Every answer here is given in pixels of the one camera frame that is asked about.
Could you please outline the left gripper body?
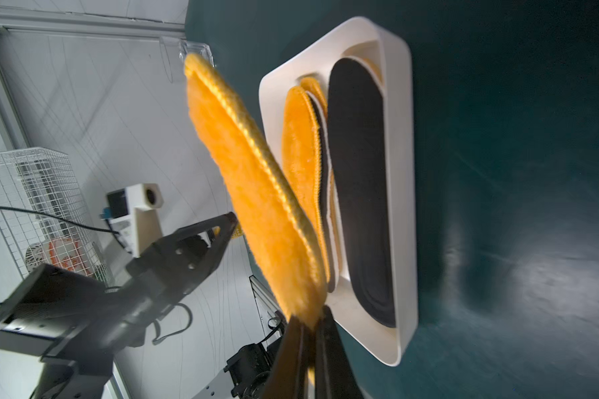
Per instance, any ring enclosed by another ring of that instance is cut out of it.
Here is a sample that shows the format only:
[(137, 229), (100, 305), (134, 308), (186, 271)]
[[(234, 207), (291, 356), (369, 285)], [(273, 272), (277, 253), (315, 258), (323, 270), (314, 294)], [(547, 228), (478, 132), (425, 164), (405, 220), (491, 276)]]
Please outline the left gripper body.
[(38, 357), (35, 398), (100, 398), (116, 354), (144, 343), (135, 295), (44, 264), (0, 305), (0, 350)]

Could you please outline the white storage box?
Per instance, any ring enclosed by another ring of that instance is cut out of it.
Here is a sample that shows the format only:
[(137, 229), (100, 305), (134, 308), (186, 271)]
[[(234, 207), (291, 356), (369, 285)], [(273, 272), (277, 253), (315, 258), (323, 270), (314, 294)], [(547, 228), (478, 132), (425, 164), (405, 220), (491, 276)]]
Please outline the white storage box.
[(329, 92), (329, 76), (341, 58), (367, 61), (384, 95), (384, 143), (390, 253), (396, 325), (385, 327), (362, 308), (354, 294), (344, 247), (339, 284), (327, 297), (334, 319), (360, 346), (383, 364), (400, 364), (419, 324), (416, 204), (414, 173), (414, 101), (412, 56), (400, 37), (368, 18), (354, 17), (281, 64), (261, 79), (259, 98), (266, 141), (282, 157), (283, 108), (286, 93), (303, 76), (316, 77)]

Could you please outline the orange insole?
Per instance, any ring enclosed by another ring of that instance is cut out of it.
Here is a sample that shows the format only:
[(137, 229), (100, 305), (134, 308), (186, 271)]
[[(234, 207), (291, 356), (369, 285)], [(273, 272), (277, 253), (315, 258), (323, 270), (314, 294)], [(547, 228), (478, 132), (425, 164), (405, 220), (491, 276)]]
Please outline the orange insole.
[(313, 329), (326, 300), (313, 226), (241, 98), (203, 56), (184, 61), (191, 121), (216, 162), (256, 263), (283, 314)]
[(322, 211), (322, 121), (320, 107), (301, 86), (289, 89), (282, 128), (282, 169), (316, 233), (325, 279), (331, 278), (330, 249), (324, 236)]

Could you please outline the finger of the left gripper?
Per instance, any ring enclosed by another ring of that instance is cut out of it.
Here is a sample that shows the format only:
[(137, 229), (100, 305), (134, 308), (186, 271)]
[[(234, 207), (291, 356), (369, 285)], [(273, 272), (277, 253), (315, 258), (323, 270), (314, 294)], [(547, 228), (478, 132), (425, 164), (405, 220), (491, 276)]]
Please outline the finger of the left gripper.
[(133, 259), (126, 271), (124, 312), (130, 319), (158, 319), (195, 291), (220, 266), (238, 225), (229, 212), (176, 230)]

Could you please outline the fuzzy yellow insole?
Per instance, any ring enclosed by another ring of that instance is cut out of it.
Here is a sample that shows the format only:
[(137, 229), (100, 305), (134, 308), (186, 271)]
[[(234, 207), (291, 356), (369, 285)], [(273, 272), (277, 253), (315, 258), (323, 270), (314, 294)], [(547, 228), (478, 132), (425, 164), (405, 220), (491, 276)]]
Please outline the fuzzy yellow insole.
[[(321, 104), (324, 114), (325, 114), (325, 118), (326, 118), (326, 131), (327, 131), (327, 104), (326, 104), (326, 99), (324, 96), (324, 93), (322, 91), (322, 87), (319, 84), (318, 80), (312, 76), (304, 76), (303, 78), (301, 78), (299, 80), (299, 85), (302, 89), (304, 89), (304, 91), (306, 92), (307, 96), (308, 96), (308, 92), (316, 95), (319, 104)], [(326, 279), (329, 277), (329, 266), (328, 266), (328, 255), (327, 255), (327, 249), (326, 249), (326, 243), (325, 243), (325, 239), (322, 233), (322, 222), (320, 221), (320, 217), (319, 217), (319, 204), (318, 204), (318, 195), (319, 195), (319, 175), (320, 175), (320, 166), (319, 166), (319, 144), (318, 144), (318, 139), (319, 139), (319, 134), (317, 132), (317, 119), (316, 116), (314, 114), (314, 119), (315, 119), (315, 125), (316, 128), (315, 129), (315, 138), (314, 138), (314, 149), (315, 149), (315, 158), (317, 161), (317, 172), (316, 172), (316, 177), (315, 177), (315, 182), (316, 182), (316, 195), (315, 200), (316, 200), (316, 214), (318, 216), (318, 222), (319, 222), (319, 233), (322, 241), (324, 242), (324, 251), (325, 251), (325, 255), (324, 255), (324, 262), (325, 262), (325, 266), (327, 267), (327, 272), (326, 272)], [(330, 160), (330, 164), (331, 164), (331, 173), (329, 173), (329, 196), (330, 196), (330, 200), (329, 200), (329, 209), (331, 212), (331, 221), (333, 222), (333, 227), (334, 227), (334, 235), (335, 235), (335, 242), (336, 242), (336, 251), (339, 257), (339, 276), (340, 276), (340, 269), (341, 269), (341, 260), (342, 260), (342, 247), (341, 247), (341, 243), (339, 240), (339, 226), (337, 223), (337, 216), (338, 216), (338, 210), (337, 210), (337, 205), (335, 203), (336, 200), (336, 190), (335, 190), (335, 182), (334, 182), (334, 172), (332, 170), (332, 163), (331, 163), (331, 159), (329, 156), (329, 160)]]

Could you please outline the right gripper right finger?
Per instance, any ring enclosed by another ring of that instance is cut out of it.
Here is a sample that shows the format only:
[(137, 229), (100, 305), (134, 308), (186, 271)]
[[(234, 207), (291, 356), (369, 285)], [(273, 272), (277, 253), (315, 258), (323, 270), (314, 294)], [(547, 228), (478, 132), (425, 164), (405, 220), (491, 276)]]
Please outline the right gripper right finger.
[(330, 307), (324, 306), (315, 331), (315, 397), (362, 399)]

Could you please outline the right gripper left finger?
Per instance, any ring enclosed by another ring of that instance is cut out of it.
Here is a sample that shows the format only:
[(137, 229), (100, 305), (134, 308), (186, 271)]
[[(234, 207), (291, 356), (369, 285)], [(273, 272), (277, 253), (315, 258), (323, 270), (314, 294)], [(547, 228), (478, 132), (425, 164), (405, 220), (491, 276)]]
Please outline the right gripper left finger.
[(308, 372), (314, 364), (314, 355), (313, 331), (293, 316), (261, 398), (307, 398)]

